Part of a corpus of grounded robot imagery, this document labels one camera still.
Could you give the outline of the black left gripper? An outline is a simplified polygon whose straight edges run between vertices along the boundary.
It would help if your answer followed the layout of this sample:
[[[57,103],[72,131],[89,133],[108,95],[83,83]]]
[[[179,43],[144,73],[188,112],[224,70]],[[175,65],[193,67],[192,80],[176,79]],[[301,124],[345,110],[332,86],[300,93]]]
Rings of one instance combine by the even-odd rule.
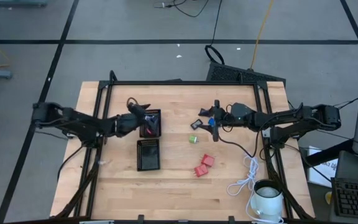
[[[145,124],[145,131],[148,134],[157,133],[157,125],[150,121],[150,116],[145,114],[143,116],[137,116],[132,113],[122,114],[117,117],[116,120],[116,132],[115,135],[119,138],[126,136],[133,130],[136,130],[143,123]]]

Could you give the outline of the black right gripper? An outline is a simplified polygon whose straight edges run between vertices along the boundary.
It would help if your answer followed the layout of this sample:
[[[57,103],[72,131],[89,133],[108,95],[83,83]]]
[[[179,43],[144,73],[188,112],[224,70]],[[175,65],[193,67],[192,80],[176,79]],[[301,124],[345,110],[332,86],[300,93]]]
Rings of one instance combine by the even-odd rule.
[[[214,126],[202,124],[201,129],[213,134],[213,141],[218,142],[219,127],[246,127],[250,124],[250,116],[254,113],[254,110],[242,103],[232,104],[230,112],[227,112],[224,108],[220,107],[220,101],[215,100],[214,106],[210,107],[210,109],[201,108],[198,116],[214,118]]]

